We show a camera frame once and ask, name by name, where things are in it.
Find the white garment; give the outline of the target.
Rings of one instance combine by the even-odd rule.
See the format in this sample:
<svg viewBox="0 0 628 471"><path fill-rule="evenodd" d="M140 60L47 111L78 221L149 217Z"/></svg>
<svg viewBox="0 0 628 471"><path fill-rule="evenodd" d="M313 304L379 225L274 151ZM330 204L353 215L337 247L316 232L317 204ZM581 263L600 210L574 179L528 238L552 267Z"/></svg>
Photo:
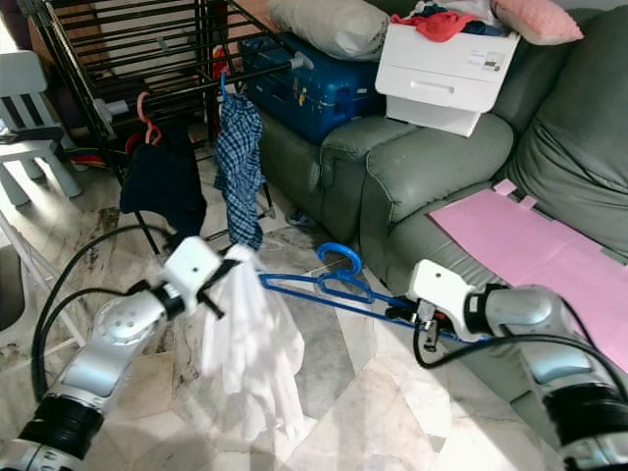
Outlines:
<svg viewBox="0 0 628 471"><path fill-rule="evenodd" d="M228 260L238 266L219 285L226 315L216 320L208 311L198 369L220 381L232 409L230 434L249 441L270 431L294 436L304 420L295 381L304 340L283 298L261 284L254 248L234 245Z"/></svg>

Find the pink plastic hanger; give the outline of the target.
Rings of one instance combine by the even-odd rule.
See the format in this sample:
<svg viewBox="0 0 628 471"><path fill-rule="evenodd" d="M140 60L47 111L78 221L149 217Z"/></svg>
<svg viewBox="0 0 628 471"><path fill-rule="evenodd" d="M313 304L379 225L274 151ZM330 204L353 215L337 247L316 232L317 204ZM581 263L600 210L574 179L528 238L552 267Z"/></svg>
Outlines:
<svg viewBox="0 0 628 471"><path fill-rule="evenodd" d="M151 94L149 91L142 91L142 93L138 95L137 103L135 103L135 109L137 109L137 116L139 117L139 120L145 125L143 142L145 144L156 145L157 143L160 143L162 132L156 123L149 120L149 118L145 116L144 102L145 98L147 98L149 94Z"/></svg>

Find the navy garment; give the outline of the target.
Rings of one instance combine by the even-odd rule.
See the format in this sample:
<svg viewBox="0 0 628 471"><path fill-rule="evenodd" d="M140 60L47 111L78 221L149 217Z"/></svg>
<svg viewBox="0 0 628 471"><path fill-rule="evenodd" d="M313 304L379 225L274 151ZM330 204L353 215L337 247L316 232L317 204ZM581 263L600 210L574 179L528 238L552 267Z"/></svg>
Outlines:
<svg viewBox="0 0 628 471"><path fill-rule="evenodd" d="M158 214L179 237L200 235L207 203L196 158L192 153L139 144L131 154L120 208L129 214Z"/></svg>

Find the blue plaid garment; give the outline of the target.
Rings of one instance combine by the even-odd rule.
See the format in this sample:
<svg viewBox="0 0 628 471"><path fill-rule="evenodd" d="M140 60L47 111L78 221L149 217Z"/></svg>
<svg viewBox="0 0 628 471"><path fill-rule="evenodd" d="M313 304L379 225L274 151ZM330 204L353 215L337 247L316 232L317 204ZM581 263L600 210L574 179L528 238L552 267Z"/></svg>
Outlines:
<svg viewBox="0 0 628 471"><path fill-rule="evenodd" d="M241 94L225 94L215 144L215 187L226 203L232 243L254 250L263 245L263 229L256 208L257 193L265 182L261 171L261 137L263 121L255 104Z"/></svg>

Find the grey-green leather sofa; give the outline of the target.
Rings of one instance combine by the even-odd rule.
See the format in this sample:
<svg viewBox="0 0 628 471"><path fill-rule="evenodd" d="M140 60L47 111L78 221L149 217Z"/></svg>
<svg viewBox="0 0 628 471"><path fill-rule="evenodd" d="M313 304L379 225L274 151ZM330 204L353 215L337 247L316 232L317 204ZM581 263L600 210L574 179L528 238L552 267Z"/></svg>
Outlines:
<svg viewBox="0 0 628 471"><path fill-rule="evenodd" d="M583 39L521 45L497 105L470 137L373 116L305 142L265 114L263 167L327 237L362 256L377 286L405 291L428 259L475 286L493 271L459 247L431 212L508 179L539 210L628 263L628 0L571 10ZM432 461L423 471L560 471L559 444L514 345L427 371L403 328L341 314L369 371L389 369Z"/></svg>

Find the pink mat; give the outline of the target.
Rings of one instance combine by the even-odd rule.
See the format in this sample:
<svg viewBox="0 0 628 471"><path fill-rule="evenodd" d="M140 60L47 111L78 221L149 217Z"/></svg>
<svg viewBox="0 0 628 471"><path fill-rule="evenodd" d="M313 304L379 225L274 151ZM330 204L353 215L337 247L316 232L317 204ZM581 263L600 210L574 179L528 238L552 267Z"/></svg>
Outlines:
<svg viewBox="0 0 628 471"><path fill-rule="evenodd" d="M628 257L538 211L535 198L515 197L503 180L432 211L430 217L477 263L509 286L557 292L591 331L593 341L628 367Z"/></svg>

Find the black metal drying rack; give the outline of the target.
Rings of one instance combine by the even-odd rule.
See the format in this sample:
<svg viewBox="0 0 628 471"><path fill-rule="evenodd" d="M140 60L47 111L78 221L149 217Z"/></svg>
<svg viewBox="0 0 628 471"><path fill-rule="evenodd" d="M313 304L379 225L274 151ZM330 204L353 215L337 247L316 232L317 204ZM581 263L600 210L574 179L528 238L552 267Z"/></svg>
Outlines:
<svg viewBox="0 0 628 471"><path fill-rule="evenodd" d="M145 131L137 97L157 126L210 121L229 82L309 59L236 0L15 0L72 91L91 139L118 183L123 140Z"/></svg>

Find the blue hard suitcase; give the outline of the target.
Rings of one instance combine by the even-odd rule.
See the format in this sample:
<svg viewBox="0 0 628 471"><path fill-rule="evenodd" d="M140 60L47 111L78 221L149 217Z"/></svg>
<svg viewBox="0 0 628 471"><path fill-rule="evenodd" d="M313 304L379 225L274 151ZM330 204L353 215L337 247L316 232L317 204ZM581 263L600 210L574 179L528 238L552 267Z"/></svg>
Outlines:
<svg viewBox="0 0 628 471"><path fill-rule="evenodd" d="M291 32L279 37L311 66L247 80L246 97L261 111L315 144L346 122L383 113L385 99L374 88L380 64L329 57Z"/></svg>

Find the red cloth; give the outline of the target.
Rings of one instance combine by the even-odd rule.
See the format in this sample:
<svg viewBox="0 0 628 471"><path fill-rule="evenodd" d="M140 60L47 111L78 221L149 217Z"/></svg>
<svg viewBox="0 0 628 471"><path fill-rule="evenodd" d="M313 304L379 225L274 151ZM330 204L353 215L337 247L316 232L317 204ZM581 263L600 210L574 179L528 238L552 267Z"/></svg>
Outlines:
<svg viewBox="0 0 628 471"><path fill-rule="evenodd" d="M462 32L468 24L477 20L480 18L471 14L440 12L432 15L414 15L409 25L416 27L426 39L435 43L445 43Z"/></svg>

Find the grey pillow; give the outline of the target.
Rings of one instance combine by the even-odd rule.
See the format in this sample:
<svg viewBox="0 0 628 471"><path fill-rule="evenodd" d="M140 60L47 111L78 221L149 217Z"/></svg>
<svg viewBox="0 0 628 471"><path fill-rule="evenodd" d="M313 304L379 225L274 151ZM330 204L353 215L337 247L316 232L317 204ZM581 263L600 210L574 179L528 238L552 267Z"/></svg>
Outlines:
<svg viewBox="0 0 628 471"><path fill-rule="evenodd" d="M390 17L365 0L268 0L271 22L341 60L378 60Z"/></svg>

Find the pink knitted pillow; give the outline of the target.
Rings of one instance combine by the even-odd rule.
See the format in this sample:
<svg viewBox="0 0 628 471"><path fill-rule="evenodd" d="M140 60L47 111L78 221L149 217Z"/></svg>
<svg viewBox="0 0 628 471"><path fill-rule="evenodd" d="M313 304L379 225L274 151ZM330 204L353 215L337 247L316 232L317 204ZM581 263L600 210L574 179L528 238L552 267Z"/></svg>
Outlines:
<svg viewBox="0 0 628 471"><path fill-rule="evenodd" d="M552 0L491 0L494 13L530 44L551 46L582 40L583 31Z"/></svg>

